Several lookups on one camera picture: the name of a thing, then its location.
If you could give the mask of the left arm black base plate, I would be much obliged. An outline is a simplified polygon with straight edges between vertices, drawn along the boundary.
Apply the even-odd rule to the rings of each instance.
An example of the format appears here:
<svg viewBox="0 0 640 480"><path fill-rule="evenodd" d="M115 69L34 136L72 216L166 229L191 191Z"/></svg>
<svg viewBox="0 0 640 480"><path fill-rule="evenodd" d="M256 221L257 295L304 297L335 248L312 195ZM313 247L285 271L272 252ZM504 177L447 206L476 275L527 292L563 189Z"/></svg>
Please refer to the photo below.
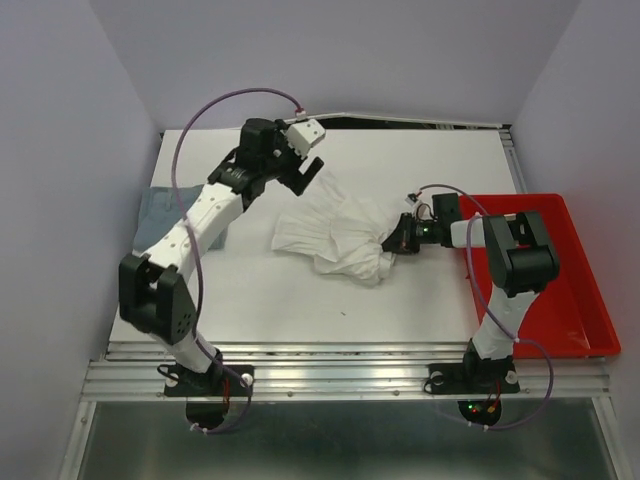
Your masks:
<svg viewBox="0 0 640 480"><path fill-rule="evenodd" d="M255 369L249 364L216 366L196 373L177 363L160 364L166 397L247 397L253 389Z"/></svg>

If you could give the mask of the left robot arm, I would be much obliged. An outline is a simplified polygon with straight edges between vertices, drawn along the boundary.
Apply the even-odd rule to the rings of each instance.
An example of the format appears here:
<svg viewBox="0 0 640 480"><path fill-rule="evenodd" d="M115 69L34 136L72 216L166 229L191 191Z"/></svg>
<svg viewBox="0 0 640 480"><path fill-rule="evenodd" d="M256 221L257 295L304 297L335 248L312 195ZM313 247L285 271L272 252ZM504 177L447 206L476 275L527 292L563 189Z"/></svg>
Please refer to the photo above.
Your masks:
<svg viewBox="0 0 640 480"><path fill-rule="evenodd" d="M324 163L314 158L306 171L300 167L325 137L315 119L291 124L247 120L238 146L209 175L174 226L142 253L121 260L119 315L174 357L174 364L160 370L174 386L204 395L220 393L230 384L250 387L245 375L225 367L221 352L199 333L188 280L203 274L202 255L264 193L269 181L278 181L295 195L305 191Z"/></svg>

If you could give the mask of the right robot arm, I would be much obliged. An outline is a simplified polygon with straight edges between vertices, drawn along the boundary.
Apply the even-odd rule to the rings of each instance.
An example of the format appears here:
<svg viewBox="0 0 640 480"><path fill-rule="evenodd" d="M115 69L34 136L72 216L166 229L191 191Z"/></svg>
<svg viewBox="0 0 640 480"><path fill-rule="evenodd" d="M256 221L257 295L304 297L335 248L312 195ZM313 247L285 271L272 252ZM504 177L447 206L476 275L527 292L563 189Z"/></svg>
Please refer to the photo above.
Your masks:
<svg viewBox="0 0 640 480"><path fill-rule="evenodd" d="M433 395L516 393L513 362L519 331L538 296L559 275L560 262L541 215L536 211L491 215L483 207L464 219L465 194L437 194L423 218L404 213L383 241L386 253L414 255L424 245L483 251L488 260L491 296L476 297L484 310L479 329L458 363L428 365L426 392Z"/></svg>

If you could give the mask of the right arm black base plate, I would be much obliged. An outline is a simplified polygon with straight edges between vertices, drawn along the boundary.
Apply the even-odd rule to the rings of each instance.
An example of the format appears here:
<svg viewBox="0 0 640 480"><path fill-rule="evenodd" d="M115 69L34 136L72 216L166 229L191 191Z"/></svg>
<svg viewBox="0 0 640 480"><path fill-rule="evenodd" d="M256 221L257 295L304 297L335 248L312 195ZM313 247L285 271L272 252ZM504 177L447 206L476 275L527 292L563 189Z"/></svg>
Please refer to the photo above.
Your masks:
<svg viewBox="0 0 640 480"><path fill-rule="evenodd" d="M479 367L462 363L432 363L427 366L430 392L433 395L467 397L496 393L516 394L520 384L512 362L489 362Z"/></svg>

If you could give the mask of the white skirt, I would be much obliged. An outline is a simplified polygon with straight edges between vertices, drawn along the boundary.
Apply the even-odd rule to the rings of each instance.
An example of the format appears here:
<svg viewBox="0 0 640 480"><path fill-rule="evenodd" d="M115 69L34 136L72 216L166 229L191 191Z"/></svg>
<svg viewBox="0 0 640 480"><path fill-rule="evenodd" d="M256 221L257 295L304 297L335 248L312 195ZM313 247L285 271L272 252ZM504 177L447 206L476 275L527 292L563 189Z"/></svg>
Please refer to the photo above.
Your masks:
<svg viewBox="0 0 640 480"><path fill-rule="evenodd" d="M330 173L321 173L279 215L271 249L311 259L320 275L342 275L373 287L389 277L395 255L382 244L392 219L374 200L349 193Z"/></svg>

